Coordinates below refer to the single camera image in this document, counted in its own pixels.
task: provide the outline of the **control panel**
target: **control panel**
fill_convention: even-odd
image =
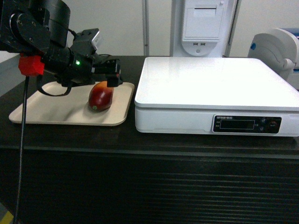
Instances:
[[[213,132],[276,134],[279,132],[280,124],[281,117],[216,115]]]

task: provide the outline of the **yellow floor marking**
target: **yellow floor marking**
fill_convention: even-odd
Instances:
[[[0,221],[0,224],[10,224],[10,222],[14,219],[14,216],[8,211],[5,216]]]

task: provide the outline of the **button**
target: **button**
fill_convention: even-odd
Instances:
[[[253,44],[251,45],[250,49],[255,50],[255,49],[256,49],[256,44],[253,43]]]
[[[275,128],[276,126],[277,126],[277,122],[276,121],[271,121],[269,123],[269,127],[271,127],[271,128]]]

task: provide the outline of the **printer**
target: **printer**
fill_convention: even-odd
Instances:
[[[225,55],[237,0],[172,0],[170,56]]]
[[[248,53],[299,90],[299,28],[273,28],[254,36]]]

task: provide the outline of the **black table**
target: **black table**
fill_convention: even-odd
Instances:
[[[144,57],[118,58],[136,91]],[[12,213],[21,125],[8,116],[22,92],[0,98],[0,201]],[[139,133],[134,109],[115,127],[26,126],[24,223],[299,223],[299,138]]]

